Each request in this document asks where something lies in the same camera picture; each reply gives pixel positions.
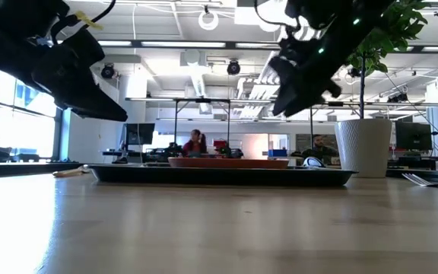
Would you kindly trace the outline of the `dark rectangular tray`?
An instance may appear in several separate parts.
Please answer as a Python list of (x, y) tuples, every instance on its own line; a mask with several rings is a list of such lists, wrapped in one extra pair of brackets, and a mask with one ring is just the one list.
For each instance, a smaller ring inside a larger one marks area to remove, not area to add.
[(344, 186), (356, 174), (328, 168), (234, 169), (206, 167), (139, 167), (92, 164), (92, 174), (104, 183), (177, 184), (204, 186)]

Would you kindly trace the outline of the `black metal frame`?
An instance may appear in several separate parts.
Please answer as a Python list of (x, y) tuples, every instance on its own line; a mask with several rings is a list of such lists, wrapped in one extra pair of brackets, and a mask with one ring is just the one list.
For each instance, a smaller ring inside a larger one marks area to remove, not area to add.
[(176, 145), (177, 138), (177, 125), (178, 125), (178, 113), (181, 111), (179, 108), (180, 102), (194, 102), (197, 104), (213, 104), (213, 103), (225, 103), (228, 108), (224, 109), (227, 113), (227, 144), (230, 144), (230, 111), (231, 111), (231, 99), (221, 99), (221, 98), (208, 98), (208, 97), (196, 97), (196, 98), (173, 98), (175, 102), (175, 110), (174, 110), (174, 132), (173, 132), (173, 143)]

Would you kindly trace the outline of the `black computer monitor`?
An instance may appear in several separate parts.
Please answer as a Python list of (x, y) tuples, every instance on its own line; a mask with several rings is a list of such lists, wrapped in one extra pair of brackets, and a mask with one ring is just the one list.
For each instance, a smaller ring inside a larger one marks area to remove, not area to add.
[(431, 128), (422, 123), (395, 123), (396, 148), (404, 150), (429, 151), (432, 147)]
[(153, 142), (154, 123), (126, 123), (126, 145), (151, 145)]

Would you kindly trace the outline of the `white and black cup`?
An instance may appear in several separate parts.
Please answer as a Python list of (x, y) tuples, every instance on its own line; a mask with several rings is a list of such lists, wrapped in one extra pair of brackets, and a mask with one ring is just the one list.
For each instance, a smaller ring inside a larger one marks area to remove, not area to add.
[(315, 167), (315, 168), (324, 168), (325, 165), (316, 157), (307, 157), (303, 161), (304, 167)]

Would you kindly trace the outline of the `black table edge rail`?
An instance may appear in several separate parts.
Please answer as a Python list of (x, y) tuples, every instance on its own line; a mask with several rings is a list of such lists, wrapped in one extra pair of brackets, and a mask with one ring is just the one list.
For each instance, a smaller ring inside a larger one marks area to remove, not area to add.
[[(55, 171), (81, 167), (79, 163), (0, 163), (0, 177), (31, 174), (51, 174)], [(438, 170), (388, 169), (387, 177), (402, 178), (402, 174), (415, 174), (427, 181), (438, 182)]]

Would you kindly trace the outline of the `fork with wooden handle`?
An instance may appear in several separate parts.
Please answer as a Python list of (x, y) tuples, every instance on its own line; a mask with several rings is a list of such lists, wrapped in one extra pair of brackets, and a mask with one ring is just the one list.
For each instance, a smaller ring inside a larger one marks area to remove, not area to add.
[(438, 187), (438, 183), (433, 183), (430, 181), (427, 181), (415, 174), (402, 174), (402, 176), (411, 181), (412, 183), (417, 184), (418, 186), (424, 186), (424, 187)]

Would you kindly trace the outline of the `person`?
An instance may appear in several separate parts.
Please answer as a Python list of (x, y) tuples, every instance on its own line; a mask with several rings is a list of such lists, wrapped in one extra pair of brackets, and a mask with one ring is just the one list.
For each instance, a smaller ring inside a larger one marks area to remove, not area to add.
[(184, 157), (199, 157), (207, 153), (206, 135), (199, 129), (193, 129), (190, 134), (190, 139), (182, 147), (182, 155)]
[(331, 164), (333, 158), (337, 158), (339, 153), (336, 149), (328, 147), (324, 143), (323, 135), (313, 136), (313, 147), (302, 152), (304, 158), (314, 157), (323, 164)]

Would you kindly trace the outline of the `spoon with wooden handle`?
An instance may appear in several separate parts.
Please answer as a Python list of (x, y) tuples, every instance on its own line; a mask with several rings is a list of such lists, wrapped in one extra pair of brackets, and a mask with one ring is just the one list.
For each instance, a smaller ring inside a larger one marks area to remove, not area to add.
[(71, 169), (71, 170), (61, 170), (61, 171), (55, 171), (52, 173), (52, 175), (55, 178), (64, 178), (64, 177), (75, 177), (80, 176), (83, 174), (89, 174), (90, 169), (87, 167), (87, 165), (82, 165), (78, 168)]

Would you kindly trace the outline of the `green potted plant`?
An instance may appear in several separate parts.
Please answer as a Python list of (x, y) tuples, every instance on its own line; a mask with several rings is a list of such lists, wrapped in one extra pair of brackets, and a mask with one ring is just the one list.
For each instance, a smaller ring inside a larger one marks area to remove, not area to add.
[(405, 51), (408, 42), (428, 24), (421, 10), (430, 5), (423, 0), (395, 0), (390, 7), (379, 14), (379, 25), (375, 27), (357, 49), (348, 57), (347, 64), (360, 73), (360, 110), (364, 118), (365, 79), (373, 72), (387, 73), (382, 60), (395, 50)]

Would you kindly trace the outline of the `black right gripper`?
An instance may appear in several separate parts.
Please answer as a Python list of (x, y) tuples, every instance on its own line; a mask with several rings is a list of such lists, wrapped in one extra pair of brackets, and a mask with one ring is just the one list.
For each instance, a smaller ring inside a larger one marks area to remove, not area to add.
[(334, 98), (341, 95), (341, 87), (332, 76), (346, 63), (360, 44), (359, 22), (333, 22), (321, 38), (297, 40), (295, 33), (301, 26), (284, 27), (286, 37), (278, 45), (280, 51), (268, 66), (279, 77), (278, 96), (272, 113), (293, 116), (316, 104), (323, 104), (324, 92)]

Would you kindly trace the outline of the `white patterned plant pot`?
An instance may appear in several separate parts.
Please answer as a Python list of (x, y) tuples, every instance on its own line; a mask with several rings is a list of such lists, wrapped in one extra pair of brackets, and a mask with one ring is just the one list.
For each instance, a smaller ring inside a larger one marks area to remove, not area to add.
[(352, 119), (335, 124), (342, 170), (360, 178), (386, 176), (392, 122), (388, 119)]

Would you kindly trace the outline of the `orange plate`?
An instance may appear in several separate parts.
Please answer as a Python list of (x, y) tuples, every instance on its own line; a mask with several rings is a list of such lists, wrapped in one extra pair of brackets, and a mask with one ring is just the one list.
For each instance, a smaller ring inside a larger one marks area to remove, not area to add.
[(239, 158), (168, 158), (171, 167), (286, 169), (289, 161)]

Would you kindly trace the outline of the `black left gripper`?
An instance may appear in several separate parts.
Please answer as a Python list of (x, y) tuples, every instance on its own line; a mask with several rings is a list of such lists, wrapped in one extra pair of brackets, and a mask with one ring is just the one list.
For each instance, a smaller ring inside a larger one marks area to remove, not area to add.
[(88, 30), (79, 30), (62, 43), (50, 47), (31, 71), (35, 81), (55, 104), (81, 118), (125, 122), (126, 111), (94, 81), (90, 67), (104, 52)]

